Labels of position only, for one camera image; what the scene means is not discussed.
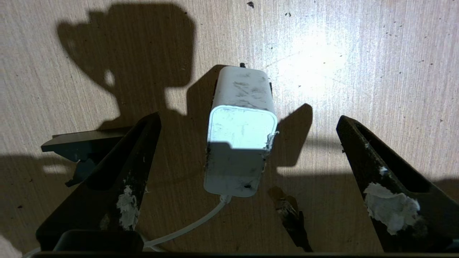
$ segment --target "wooden surface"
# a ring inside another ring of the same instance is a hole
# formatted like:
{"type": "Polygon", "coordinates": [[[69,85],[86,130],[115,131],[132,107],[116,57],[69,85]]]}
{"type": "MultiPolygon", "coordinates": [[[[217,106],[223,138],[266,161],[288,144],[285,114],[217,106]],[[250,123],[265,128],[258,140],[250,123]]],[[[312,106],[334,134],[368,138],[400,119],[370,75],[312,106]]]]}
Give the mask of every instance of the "wooden surface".
{"type": "Polygon", "coordinates": [[[362,122],[459,199],[458,13],[458,0],[3,1],[1,252],[37,247],[75,188],[74,164],[40,145],[154,111],[163,128],[137,229],[153,239],[214,208],[207,119],[219,65],[240,62],[269,75],[282,119],[261,186],[164,247],[301,252],[269,198],[277,186],[315,251],[381,252],[336,123],[362,122]]]}

